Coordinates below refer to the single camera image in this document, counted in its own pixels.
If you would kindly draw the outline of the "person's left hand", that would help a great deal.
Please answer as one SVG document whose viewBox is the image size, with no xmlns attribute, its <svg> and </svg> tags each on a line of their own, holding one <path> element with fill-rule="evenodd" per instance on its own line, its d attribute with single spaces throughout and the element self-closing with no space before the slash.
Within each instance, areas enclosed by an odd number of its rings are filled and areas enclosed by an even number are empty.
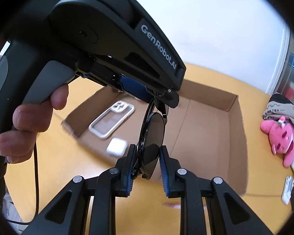
<svg viewBox="0 0 294 235">
<path fill-rule="evenodd" d="M 37 134 L 49 128 L 54 110 L 65 108 L 68 94 L 69 87 L 65 84 L 41 104 L 18 106 L 13 114 L 15 129 L 0 134 L 0 156 L 12 164 L 28 160 L 32 156 Z"/>
</svg>

